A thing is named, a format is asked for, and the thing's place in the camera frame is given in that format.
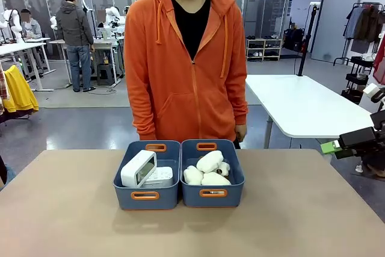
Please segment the person's left hand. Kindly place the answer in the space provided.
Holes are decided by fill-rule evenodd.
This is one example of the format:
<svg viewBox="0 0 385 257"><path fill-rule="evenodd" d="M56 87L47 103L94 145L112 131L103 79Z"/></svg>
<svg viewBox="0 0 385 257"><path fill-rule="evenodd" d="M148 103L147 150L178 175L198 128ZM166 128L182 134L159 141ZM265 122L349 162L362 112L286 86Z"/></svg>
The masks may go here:
<svg viewBox="0 0 385 257"><path fill-rule="evenodd" d="M242 143L247 134L247 125L236 125L235 126L236 139Z"/></svg>

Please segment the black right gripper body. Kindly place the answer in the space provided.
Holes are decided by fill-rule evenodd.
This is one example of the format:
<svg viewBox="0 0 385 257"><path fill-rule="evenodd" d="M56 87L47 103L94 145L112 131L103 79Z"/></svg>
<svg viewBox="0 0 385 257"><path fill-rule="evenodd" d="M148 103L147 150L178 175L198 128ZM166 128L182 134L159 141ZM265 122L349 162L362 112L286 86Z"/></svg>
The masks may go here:
<svg viewBox="0 0 385 257"><path fill-rule="evenodd" d="M376 132L373 127L342 134L338 142L342 149L370 151L377 148Z"/></svg>

